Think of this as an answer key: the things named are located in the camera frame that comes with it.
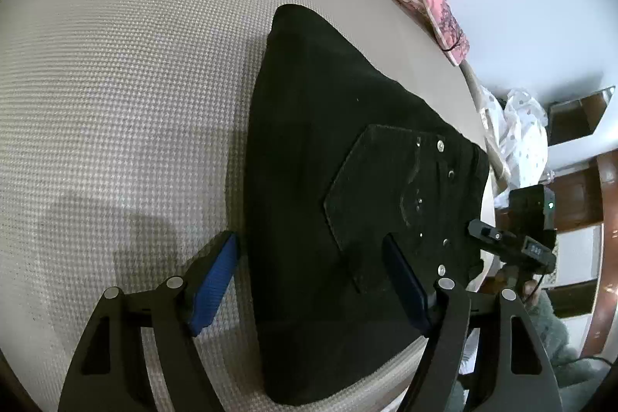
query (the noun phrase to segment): black cable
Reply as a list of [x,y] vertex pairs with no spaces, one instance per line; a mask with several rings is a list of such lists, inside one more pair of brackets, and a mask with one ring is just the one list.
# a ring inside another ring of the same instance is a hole
[[606,363],[610,367],[614,366],[614,363],[611,363],[607,358],[603,358],[602,356],[582,356],[581,358],[574,359],[573,361],[566,361],[565,363],[561,363],[560,365],[556,365],[554,368],[563,367],[565,365],[571,365],[572,363],[577,363],[578,361],[582,361],[583,359],[597,359],[598,361],[602,361]]
[[526,300],[523,301],[523,305],[525,306],[528,301],[530,300],[530,298],[537,293],[537,290],[539,289],[539,286],[541,286],[541,283],[543,282],[543,279],[545,278],[545,274],[543,276],[541,276],[541,279],[537,282],[537,285],[535,286],[534,290],[532,291],[532,293],[530,295],[528,295],[526,297]]

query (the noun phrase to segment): blue gripper pad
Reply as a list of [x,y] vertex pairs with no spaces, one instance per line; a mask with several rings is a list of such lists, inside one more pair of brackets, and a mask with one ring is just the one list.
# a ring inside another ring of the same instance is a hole
[[230,234],[219,255],[212,263],[204,281],[198,287],[193,299],[193,313],[188,322],[193,337],[208,327],[217,314],[217,309],[234,275],[238,261],[238,244],[235,233]]

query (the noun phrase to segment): silver screw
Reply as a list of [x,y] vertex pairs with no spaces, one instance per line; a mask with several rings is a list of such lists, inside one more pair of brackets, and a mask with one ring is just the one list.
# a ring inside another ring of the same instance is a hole
[[105,292],[103,292],[103,297],[106,299],[114,299],[118,297],[120,293],[120,289],[118,287],[109,287]]
[[455,281],[451,280],[450,278],[440,278],[438,280],[438,287],[442,288],[443,290],[452,290],[453,288],[455,288]]
[[510,288],[505,288],[503,290],[503,297],[508,301],[514,301],[517,299],[517,294],[513,292]]
[[183,283],[184,280],[180,276],[172,276],[168,279],[166,285],[168,288],[180,288]]

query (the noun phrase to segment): bed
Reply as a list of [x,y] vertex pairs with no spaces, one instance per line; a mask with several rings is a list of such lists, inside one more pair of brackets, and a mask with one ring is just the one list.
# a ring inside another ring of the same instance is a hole
[[[152,288],[216,233],[242,230],[251,92],[285,3],[318,12],[484,148],[462,70],[395,0],[0,0],[0,348],[42,410],[57,408],[106,287]],[[494,222],[489,183],[482,217]],[[197,346],[227,410],[283,410],[261,389],[248,274],[241,258]],[[144,347],[158,407],[172,410],[151,332]],[[299,410],[387,407],[423,347]]]

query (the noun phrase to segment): beige fabric surface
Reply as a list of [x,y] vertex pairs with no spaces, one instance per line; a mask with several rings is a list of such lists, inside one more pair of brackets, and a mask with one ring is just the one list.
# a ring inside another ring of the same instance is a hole
[[[151,288],[216,233],[242,232],[251,91],[289,2],[484,146],[461,71],[392,0],[0,0],[0,347],[44,411],[106,287]],[[484,212],[492,222],[491,194]],[[290,410],[262,391],[245,258],[197,345],[226,410]],[[379,410],[422,347],[299,410]]]

